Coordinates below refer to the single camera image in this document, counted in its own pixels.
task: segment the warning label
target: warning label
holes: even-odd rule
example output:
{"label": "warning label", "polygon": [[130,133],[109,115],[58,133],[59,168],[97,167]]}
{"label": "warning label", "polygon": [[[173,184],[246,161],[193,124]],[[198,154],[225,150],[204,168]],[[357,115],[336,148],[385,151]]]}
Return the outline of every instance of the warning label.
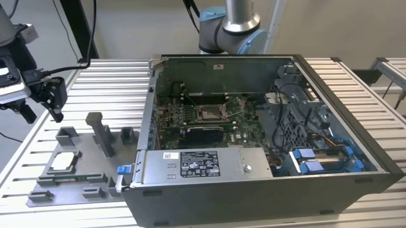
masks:
{"label": "warning label", "polygon": [[217,177],[220,164],[216,151],[197,151],[180,153],[181,177]]}

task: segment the slotted aluminum surface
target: slotted aluminum surface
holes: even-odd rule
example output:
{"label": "slotted aluminum surface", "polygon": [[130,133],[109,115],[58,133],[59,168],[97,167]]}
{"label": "slotted aluminum surface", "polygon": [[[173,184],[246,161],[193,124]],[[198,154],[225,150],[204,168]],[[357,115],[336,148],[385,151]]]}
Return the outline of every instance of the slotted aluminum surface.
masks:
{"label": "slotted aluminum surface", "polygon": [[[367,128],[391,158],[406,171],[404,123],[341,63],[329,59],[307,59],[356,119]],[[90,68],[72,75],[65,120],[54,123],[43,114],[33,127],[0,181],[0,226],[3,227],[137,227],[124,202],[27,208],[26,194],[34,178],[54,149],[54,134],[59,126],[73,126],[89,132],[84,118],[88,111],[102,112],[102,123],[113,131],[122,126],[140,127],[148,83],[145,60],[93,60]],[[406,179],[381,194],[361,197],[339,215],[284,218],[240,223],[192,226],[208,227],[305,227],[377,228],[406,224]]]}
{"label": "slotted aluminum surface", "polygon": [[406,58],[385,58],[389,64],[406,74]]}

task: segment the yellow wire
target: yellow wire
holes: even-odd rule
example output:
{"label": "yellow wire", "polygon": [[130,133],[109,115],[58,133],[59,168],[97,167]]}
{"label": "yellow wire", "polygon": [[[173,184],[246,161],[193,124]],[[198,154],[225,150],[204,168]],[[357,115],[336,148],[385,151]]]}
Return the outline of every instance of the yellow wire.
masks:
{"label": "yellow wire", "polygon": [[335,143],[325,136],[323,136],[323,138],[331,143],[332,146],[335,146]]}

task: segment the open computer tower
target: open computer tower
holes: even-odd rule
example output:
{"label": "open computer tower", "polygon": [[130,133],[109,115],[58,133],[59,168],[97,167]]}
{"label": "open computer tower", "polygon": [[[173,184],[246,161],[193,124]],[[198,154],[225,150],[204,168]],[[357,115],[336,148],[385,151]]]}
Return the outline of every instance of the open computer tower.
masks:
{"label": "open computer tower", "polygon": [[403,176],[300,55],[160,56],[138,136],[141,227],[340,213]]}

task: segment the black pole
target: black pole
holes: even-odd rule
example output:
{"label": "black pole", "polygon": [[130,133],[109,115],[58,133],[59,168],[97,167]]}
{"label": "black pole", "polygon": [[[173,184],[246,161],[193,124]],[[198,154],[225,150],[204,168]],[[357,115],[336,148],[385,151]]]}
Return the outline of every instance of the black pole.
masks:
{"label": "black pole", "polygon": [[[70,30],[74,36],[74,40],[78,46],[80,54],[82,58],[78,63],[86,62],[86,52],[90,37],[90,28],[86,20],[86,16],[82,10],[80,0],[59,0],[65,17],[69,22]],[[98,58],[98,53],[94,45],[94,41],[90,44],[89,58]]]}

